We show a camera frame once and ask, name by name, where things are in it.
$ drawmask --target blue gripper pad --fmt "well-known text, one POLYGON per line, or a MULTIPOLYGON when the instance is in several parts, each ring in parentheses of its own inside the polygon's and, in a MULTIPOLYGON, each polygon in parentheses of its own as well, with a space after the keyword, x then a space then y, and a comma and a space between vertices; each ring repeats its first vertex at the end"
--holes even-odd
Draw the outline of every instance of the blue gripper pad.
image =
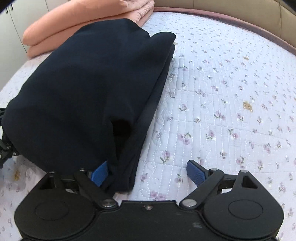
POLYGON ((103 181, 108 176, 107 161, 100 165, 91 175, 91 180, 97 185, 101 186, 103 181))
POLYGON ((194 182, 194 184, 198 187, 205 181, 205 174, 203 171, 198 169, 193 163, 190 161, 187 162, 187 175, 194 182))

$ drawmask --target floral bedspread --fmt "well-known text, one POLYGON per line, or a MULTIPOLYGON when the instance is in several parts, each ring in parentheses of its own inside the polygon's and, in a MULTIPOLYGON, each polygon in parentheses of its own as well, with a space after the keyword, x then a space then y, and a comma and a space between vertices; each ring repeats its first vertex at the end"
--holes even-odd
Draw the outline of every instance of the floral bedspread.
MULTIPOLYGON (((190 159, 227 174, 246 169, 284 210, 278 240, 293 240, 296 57, 250 31, 200 16, 156 12, 143 28, 151 35, 175 33, 176 50, 135 187, 115 198, 182 200, 196 188, 186 175, 190 159)), ((32 72, 34 64, 26 69, 32 72)), ((0 107, 28 78, 24 69, 2 90, 0 107)), ((18 240, 13 212, 44 173, 19 157, 2 174, 0 240, 18 240)))

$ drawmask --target mattress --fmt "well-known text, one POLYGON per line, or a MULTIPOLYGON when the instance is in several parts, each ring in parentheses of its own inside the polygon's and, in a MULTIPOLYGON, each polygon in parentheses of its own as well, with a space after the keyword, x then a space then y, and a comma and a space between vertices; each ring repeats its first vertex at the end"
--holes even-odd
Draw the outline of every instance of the mattress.
MULTIPOLYGON (((296 57, 248 30, 194 15, 155 12, 143 28, 176 34, 176 50, 142 149, 134 189, 122 200, 177 200, 196 186, 193 159, 227 174, 249 170, 284 210, 278 240, 296 234, 296 57)), ((4 87, 0 107, 47 56, 4 87)), ((0 183, 0 240, 18 240, 13 212, 44 172, 14 157, 0 183)))

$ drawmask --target circular cover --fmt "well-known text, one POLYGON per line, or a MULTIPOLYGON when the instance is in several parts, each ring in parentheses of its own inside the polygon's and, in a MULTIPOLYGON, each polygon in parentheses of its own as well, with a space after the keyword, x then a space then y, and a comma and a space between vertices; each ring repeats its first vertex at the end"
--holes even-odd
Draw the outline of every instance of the circular cover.
POLYGON ((86 198, 61 189, 30 193, 15 211, 15 223, 24 234, 38 240, 73 236, 86 228, 95 215, 86 198))
POLYGON ((210 199, 205 203, 203 215, 215 230, 240 240, 269 237, 278 231, 283 220, 282 209, 275 200, 249 200, 243 192, 210 199))

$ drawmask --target folded blanket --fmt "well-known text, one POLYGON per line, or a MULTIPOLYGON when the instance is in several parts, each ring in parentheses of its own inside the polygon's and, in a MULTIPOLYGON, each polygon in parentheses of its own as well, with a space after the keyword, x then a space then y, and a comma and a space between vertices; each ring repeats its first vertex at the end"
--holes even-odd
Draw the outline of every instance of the folded blanket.
POLYGON ((48 172, 95 170, 102 188, 129 191, 173 57, 173 33, 129 19, 88 24, 54 51, 10 101, 2 127, 24 157, 48 172))
POLYGON ((119 15, 144 6, 149 0, 71 0, 44 15, 26 29, 23 44, 33 46, 69 27, 119 15))
POLYGON ((106 18, 94 19, 85 23, 81 23, 70 28, 67 28, 63 31, 60 31, 40 43, 31 46, 27 52, 27 56, 33 58, 43 53, 47 53, 57 49, 62 43, 64 43, 69 37, 71 37, 78 29, 81 27, 98 21, 111 20, 111 19, 120 19, 127 18, 137 23, 139 26, 142 26, 149 16, 153 13, 154 1, 149 0, 144 6, 139 9, 133 10, 131 12, 126 12, 116 16, 110 16, 106 18))

